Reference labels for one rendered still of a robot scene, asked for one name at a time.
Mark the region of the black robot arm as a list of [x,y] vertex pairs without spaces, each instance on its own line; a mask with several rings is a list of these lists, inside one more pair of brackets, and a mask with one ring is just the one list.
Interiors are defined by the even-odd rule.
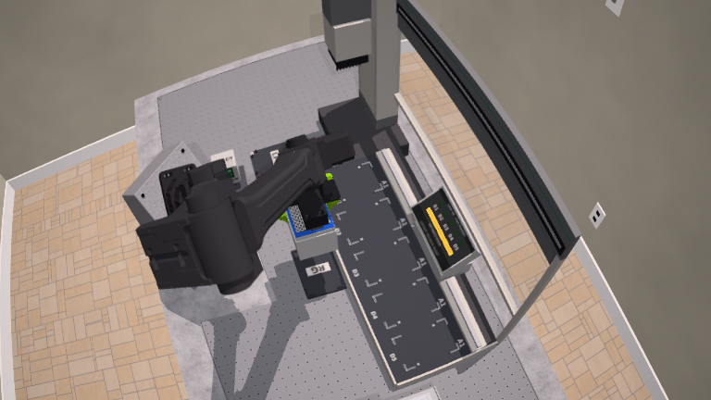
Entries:
[[239,193],[224,158],[159,173],[168,215],[136,229],[159,290],[216,284],[221,294],[237,294],[264,270],[257,251],[290,206],[298,204],[306,230],[329,224],[325,170],[355,158],[351,136],[342,130],[286,142],[273,167]]

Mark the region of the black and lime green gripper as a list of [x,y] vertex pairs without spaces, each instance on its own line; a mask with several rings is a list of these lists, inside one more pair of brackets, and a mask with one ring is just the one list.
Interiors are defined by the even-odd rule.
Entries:
[[[326,176],[327,179],[322,183],[324,192],[324,197],[322,197],[322,200],[324,204],[327,203],[326,205],[328,207],[328,210],[330,211],[333,206],[335,206],[341,201],[341,195],[331,174],[327,173]],[[279,219],[284,220],[286,223],[289,223],[285,212],[281,215]]]

